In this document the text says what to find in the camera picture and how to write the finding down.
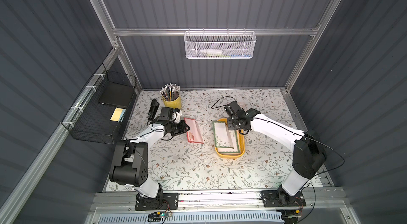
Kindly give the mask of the green bordered stationery paper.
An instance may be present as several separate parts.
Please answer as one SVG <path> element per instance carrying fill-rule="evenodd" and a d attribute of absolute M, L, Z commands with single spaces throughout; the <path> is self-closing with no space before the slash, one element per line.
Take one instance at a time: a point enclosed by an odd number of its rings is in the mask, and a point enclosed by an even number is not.
<path fill-rule="evenodd" d="M 232 148 L 232 140 L 225 122 L 213 122 L 215 146 L 217 148 Z"/>

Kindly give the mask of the bundle of pencils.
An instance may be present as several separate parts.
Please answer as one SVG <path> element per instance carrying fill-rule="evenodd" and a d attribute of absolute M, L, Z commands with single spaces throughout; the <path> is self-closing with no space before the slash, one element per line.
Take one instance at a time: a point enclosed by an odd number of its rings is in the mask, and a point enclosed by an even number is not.
<path fill-rule="evenodd" d="M 180 86 L 176 84 L 166 84 L 161 88 L 160 95 L 164 101 L 175 101 L 180 95 Z"/>

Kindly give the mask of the yellow storage tray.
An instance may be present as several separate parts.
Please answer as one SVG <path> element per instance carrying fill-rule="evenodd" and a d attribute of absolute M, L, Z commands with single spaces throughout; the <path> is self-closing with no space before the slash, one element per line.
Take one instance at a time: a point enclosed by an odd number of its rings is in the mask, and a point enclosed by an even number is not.
<path fill-rule="evenodd" d="M 245 153 L 244 136 L 230 130 L 227 119 L 213 122 L 215 151 L 220 158 L 236 159 Z"/>

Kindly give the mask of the yellow pencil cup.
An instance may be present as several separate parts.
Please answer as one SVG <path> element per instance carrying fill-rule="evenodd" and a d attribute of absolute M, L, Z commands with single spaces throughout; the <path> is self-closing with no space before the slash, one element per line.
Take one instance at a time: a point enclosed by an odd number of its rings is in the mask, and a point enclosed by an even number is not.
<path fill-rule="evenodd" d="M 181 96 L 173 101 L 167 101 L 165 98 L 162 98 L 162 101 L 165 107 L 182 109 Z"/>

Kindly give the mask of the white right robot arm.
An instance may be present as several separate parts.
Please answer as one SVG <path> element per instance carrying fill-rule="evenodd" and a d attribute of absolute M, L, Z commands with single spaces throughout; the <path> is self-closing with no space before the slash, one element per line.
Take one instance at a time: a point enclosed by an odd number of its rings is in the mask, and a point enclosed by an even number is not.
<path fill-rule="evenodd" d="M 245 111 L 236 101 L 227 104 L 224 109 L 233 128 L 261 133 L 293 153 L 293 169 L 278 188 L 280 198 L 295 197 L 327 160 L 324 146 L 310 131 L 285 126 L 253 108 Z"/>

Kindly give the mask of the yellow sticky notes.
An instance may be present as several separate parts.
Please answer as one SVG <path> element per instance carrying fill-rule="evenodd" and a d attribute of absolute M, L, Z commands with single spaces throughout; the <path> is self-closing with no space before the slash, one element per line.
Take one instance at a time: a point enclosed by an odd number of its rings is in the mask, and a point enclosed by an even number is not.
<path fill-rule="evenodd" d="M 115 122 L 121 122 L 125 115 L 126 109 L 125 108 L 118 108 L 116 107 L 110 120 Z"/>

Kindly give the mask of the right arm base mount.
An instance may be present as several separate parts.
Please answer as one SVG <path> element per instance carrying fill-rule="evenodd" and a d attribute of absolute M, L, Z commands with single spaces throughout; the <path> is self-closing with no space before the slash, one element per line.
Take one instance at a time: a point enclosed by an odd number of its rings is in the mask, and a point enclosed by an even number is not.
<path fill-rule="evenodd" d="M 306 201 L 301 191 L 291 196 L 283 190 L 263 190 L 259 195 L 265 208 L 298 207 L 302 209 L 306 206 Z"/>

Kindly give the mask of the black notebook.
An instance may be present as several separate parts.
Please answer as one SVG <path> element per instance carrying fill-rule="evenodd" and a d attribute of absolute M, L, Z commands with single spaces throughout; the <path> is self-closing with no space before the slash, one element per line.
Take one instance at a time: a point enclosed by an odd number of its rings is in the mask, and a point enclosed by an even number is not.
<path fill-rule="evenodd" d="M 99 97 L 98 103 L 118 108 L 127 108 L 132 100 L 133 94 L 134 89 L 131 86 L 108 83 Z"/>

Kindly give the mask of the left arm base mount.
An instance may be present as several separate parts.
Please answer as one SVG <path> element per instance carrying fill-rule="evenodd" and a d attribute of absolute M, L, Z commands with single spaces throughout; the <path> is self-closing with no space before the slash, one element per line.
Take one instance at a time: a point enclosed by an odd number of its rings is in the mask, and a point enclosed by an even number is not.
<path fill-rule="evenodd" d="M 179 193 L 163 193 L 156 198 L 136 196 L 135 211 L 177 210 Z"/>

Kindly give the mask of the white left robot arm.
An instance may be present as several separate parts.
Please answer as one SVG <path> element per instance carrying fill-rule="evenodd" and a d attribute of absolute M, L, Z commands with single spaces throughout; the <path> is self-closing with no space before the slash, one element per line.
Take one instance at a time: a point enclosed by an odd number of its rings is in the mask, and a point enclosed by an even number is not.
<path fill-rule="evenodd" d="M 148 176 L 148 153 L 154 144 L 167 134 L 172 137 L 190 130 L 181 118 L 178 108 L 162 107 L 158 117 L 134 139 L 116 143 L 109 172 L 109 181 L 119 185 L 131 185 L 142 197 L 155 199 L 161 185 Z"/>

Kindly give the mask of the white glue bottle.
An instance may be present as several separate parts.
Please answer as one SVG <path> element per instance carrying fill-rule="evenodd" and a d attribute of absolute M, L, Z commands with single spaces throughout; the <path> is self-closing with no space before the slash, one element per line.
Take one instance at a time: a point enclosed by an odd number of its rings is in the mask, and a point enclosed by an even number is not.
<path fill-rule="evenodd" d="M 222 56 L 223 51 L 218 49 L 203 49 L 200 50 L 202 56 Z"/>

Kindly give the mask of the red bordered stationery paper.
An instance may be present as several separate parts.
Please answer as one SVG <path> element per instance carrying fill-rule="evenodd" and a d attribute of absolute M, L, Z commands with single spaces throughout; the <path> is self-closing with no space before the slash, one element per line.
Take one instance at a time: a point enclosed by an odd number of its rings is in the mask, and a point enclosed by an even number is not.
<path fill-rule="evenodd" d="M 186 125 L 190 128 L 190 130 L 187 131 L 188 142 L 204 144 L 204 139 L 202 137 L 197 121 L 191 118 L 185 118 L 184 120 Z"/>

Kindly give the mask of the white mesh wall basket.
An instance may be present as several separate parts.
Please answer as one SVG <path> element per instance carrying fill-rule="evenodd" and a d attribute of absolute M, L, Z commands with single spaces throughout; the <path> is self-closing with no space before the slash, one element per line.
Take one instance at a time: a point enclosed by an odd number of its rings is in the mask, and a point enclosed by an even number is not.
<path fill-rule="evenodd" d="M 255 32 L 187 31 L 184 33 L 188 59 L 251 59 L 256 45 Z M 200 50 L 222 50 L 222 56 L 202 56 Z"/>

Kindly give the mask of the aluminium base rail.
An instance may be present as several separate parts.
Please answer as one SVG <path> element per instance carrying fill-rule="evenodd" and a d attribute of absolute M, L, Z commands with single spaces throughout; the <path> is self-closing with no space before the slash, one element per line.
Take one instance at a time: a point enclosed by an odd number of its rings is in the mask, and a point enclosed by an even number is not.
<path fill-rule="evenodd" d="M 179 191 L 178 211 L 226 211 L 256 210 L 263 208 L 260 189 L 241 190 L 202 190 Z M 342 187 L 311 186 L 302 190 L 306 201 L 304 209 L 344 208 L 350 201 Z M 135 212 L 137 193 L 103 192 L 97 193 L 91 204 L 89 214 L 133 213 Z"/>

